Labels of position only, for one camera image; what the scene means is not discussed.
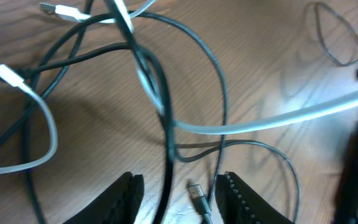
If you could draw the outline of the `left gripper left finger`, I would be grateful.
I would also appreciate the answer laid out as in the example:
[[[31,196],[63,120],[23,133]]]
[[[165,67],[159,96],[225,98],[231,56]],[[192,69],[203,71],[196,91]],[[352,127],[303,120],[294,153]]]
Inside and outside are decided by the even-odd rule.
[[[65,224],[134,223],[144,197],[144,176],[123,173]]]

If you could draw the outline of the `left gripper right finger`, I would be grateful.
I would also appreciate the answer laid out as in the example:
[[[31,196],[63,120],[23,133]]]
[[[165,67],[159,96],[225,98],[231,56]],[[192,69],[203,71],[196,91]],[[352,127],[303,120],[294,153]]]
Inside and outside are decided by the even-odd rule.
[[[234,172],[219,174],[215,199],[227,224],[292,224]]]

